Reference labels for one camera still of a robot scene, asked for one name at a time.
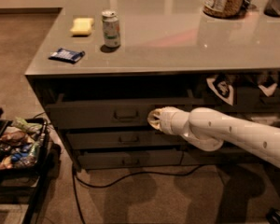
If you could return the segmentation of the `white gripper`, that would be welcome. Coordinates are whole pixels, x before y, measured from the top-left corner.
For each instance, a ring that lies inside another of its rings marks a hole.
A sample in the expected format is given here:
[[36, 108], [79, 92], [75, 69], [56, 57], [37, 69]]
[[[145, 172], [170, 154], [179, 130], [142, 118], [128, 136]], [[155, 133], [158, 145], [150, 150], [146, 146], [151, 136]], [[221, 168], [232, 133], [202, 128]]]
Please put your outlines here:
[[157, 108], [148, 113], [147, 121], [156, 130], [170, 135], [189, 134], [189, 112], [175, 107]]

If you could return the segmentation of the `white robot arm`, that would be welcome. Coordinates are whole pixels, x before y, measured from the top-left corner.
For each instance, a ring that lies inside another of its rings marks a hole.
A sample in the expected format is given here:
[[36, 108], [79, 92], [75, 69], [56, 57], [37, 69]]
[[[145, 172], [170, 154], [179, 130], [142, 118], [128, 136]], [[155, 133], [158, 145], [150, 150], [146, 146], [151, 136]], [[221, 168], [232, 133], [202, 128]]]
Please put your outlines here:
[[238, 119], [214, 109], [190, 112], [166, 106], [149, 112], [147, 122], [156, 130], [181, 136], [203, 151], [215, 151], [232, 143], [280, 168], [280, 128]]

